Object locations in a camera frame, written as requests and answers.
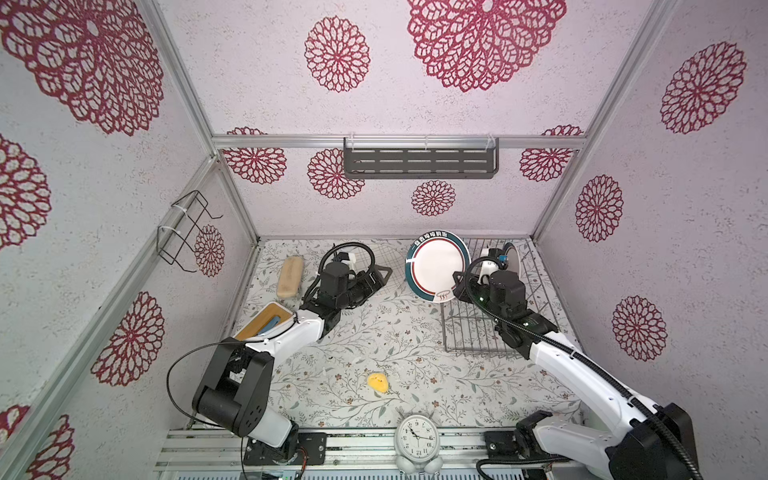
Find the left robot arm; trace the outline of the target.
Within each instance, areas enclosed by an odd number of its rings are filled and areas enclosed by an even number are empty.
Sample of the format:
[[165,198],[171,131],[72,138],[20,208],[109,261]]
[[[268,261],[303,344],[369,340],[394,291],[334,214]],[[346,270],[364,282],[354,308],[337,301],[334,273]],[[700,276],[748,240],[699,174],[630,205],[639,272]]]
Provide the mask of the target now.
[[376,263],[357,272],[345,261],[321,267],[290,320],[263,335],[230,337],[216,346],[193,396],[193,412],[272,449],[295,449],[297,424],[268,406],[275,368],[330,333],[343,311],[361,306],[391,275],[390,267]]

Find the white alarm clock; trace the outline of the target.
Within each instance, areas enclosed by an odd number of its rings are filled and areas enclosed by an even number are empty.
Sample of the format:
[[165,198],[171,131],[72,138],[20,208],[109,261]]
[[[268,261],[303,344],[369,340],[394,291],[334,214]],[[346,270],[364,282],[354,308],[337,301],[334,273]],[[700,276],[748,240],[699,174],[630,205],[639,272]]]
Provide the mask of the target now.
[[437,475],[443,467],[440,433],[427,416],[412,414],[398,425],[394,435],[395,464],[401,473]]

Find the dark rimmed plate in rack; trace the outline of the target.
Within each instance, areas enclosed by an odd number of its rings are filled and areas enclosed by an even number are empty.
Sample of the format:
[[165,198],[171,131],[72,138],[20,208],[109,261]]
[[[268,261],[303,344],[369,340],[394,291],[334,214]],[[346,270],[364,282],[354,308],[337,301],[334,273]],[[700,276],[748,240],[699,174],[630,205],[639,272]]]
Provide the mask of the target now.
[[518,274],[520,272],[520,260],[517,249],[512,242],[506,242],[501,247],[490,247],[487,255],[492,260],[486,260],[484,267],[494,271],[510,271]]

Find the plaid beige plate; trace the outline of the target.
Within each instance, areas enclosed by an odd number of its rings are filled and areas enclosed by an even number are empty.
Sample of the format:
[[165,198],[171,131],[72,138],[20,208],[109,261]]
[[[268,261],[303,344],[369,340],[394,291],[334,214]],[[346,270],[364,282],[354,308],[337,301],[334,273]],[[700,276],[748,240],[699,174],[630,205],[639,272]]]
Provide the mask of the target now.
[[393,270],[387,285],[374,295],[374,299],[380,301],[394,299],[407,287],[405,280],[407,245],[399,240],[371,240],[366,244],[376,257],[376,265],[390,267]]

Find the yellow cheese toy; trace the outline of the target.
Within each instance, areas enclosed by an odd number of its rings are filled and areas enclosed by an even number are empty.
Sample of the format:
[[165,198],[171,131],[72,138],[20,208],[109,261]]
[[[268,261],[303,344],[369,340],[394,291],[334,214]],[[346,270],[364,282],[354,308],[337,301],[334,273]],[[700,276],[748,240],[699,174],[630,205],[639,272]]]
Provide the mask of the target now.
[[375,392],[386,394],[389,392],[389,381],[387,376],[382,372],[371,373],[367,377],[367,385]]

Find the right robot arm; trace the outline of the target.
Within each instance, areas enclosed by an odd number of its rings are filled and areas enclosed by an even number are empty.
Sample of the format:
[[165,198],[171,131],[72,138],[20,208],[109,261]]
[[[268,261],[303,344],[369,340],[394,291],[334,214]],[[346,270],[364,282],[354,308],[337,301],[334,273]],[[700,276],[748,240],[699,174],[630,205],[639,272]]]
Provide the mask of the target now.
[[536,414],[518,423],[519,445],[565,457],[600,479],[699,479],[693,425],[678,405],[661,406],[636,393],[578,350],[557,326],[529,309],[517,273],[493,272],[487,282],[453,274],[454,291],[493,318],[502,341],[553,375],[603,422],[604,429]]

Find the green rimmed white plate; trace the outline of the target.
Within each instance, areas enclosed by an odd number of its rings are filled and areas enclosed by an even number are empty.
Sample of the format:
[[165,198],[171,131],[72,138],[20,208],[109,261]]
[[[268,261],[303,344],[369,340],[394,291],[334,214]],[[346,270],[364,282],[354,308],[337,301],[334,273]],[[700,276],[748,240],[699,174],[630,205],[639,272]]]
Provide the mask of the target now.
[[464,272],[471,261],[464,241],[447,230],[431,230],[410,245],[405,261],[405,278],[412,292],[431,303],[455,298],[455,272]]

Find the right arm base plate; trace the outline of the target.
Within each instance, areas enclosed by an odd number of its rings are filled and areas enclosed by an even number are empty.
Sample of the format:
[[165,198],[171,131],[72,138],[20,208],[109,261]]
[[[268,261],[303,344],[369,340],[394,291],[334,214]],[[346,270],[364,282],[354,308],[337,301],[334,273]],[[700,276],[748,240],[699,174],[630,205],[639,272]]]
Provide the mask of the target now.
[[530,460],[529,438],[517,429],[489,430],[483,433],[488,460]]

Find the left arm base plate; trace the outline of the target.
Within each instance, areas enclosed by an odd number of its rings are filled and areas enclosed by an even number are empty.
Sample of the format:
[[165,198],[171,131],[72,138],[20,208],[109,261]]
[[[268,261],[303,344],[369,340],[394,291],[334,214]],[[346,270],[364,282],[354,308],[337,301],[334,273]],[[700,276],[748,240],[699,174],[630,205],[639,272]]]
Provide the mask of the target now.
[[316,466],[325,463],[328,435],[324,432],[291,433],[280,447],[250,438],[244,455],[245,466]]

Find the yellow tray with blue item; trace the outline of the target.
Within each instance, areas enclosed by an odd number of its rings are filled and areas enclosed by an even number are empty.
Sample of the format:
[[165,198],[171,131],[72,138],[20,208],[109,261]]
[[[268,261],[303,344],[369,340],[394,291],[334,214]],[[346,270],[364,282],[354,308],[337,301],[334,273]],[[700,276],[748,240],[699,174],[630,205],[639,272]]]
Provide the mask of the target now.
[[270,302],[262,308],[234,337],[247,340],[263,334],[281,323],[289,322],[294,313],[277,302]]

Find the grey wall shelf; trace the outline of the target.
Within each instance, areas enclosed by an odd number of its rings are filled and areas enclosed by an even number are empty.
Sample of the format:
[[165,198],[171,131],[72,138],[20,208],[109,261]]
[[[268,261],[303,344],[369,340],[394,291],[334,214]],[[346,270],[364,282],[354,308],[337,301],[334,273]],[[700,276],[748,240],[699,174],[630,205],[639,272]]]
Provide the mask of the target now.
[[355,146],[344,139],[344,174],[358,180],[487,180],[499,171],[498,138],[478,145]]

